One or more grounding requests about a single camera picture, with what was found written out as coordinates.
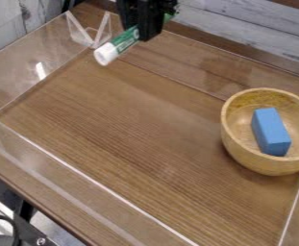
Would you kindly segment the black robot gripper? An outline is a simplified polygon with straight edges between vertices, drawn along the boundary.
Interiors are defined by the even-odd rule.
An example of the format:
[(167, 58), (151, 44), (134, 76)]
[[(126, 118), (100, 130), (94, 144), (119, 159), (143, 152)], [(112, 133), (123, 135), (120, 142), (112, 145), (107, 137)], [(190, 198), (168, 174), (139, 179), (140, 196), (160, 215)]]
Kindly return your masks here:
[(150, 41), (162, 32), (164, 13), (174, 13), (178, 5), (179, 0), (116, 0), (123, 29), (135, 24), (136, 38)]

